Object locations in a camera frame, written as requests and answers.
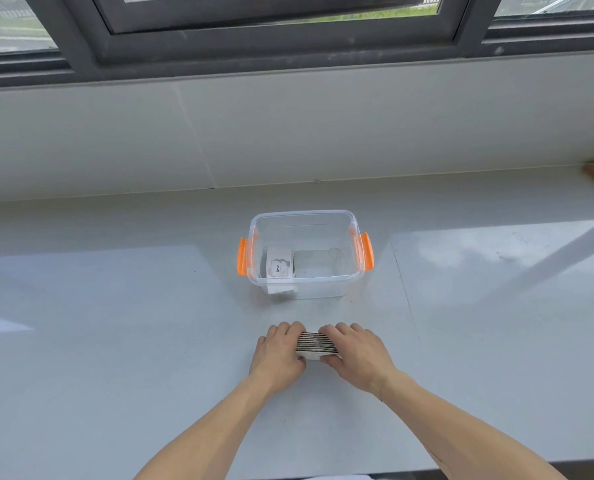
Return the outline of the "stack of cards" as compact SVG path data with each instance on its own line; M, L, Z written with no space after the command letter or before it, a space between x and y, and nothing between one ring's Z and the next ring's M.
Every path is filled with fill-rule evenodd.
M306 361L319 361L323 356L340 357L333 341L321 333L304 332L300 334L296 345L296 356Z

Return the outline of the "person's right hand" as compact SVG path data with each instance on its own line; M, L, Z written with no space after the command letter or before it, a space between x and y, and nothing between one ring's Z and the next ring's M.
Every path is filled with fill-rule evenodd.
M381 338L356 323L327 324L319 332L333 341L346 364L347 370L334 371L357 389L381 399L384 386L397 374Z

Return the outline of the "person's right forearm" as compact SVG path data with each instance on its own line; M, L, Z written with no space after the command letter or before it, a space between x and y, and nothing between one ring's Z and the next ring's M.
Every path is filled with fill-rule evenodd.
M567 480L514 438L393 369L369 391L411 430L449 480Z

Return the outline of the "clear plastic storage box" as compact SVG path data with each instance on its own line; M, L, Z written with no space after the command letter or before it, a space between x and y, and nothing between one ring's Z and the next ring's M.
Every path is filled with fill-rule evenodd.
M347 294L364 270L357 218L348 210L270 212L253 218L247 237L247 278L266 292L260 277L265 246L294 252L293 296L272 299L338 298Z

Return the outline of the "white card pile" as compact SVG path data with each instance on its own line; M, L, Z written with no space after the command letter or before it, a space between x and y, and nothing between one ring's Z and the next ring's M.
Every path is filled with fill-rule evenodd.
M287 247L265 246L262 253L260 277L266 279L266 292L269 296L295 295L293 250Z

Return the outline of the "person's left hand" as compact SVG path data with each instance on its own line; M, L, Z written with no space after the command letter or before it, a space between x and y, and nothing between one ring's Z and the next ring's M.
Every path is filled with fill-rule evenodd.
M284 391L301 377L302 373L291 373L291 359L298 338L305 331L299 321L281 322L271 325L266 335L258 339L249 375L266 398Z

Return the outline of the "dark grey window frame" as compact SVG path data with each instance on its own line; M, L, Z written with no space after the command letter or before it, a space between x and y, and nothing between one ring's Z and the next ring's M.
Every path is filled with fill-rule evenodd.
M594 0L0 0L0 89L594 51Z

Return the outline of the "person's left forearm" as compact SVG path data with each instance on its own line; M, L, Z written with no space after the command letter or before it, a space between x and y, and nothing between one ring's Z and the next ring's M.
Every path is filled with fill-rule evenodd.
M133 480L225 480L245 435L270 398L249 375L166 444Z

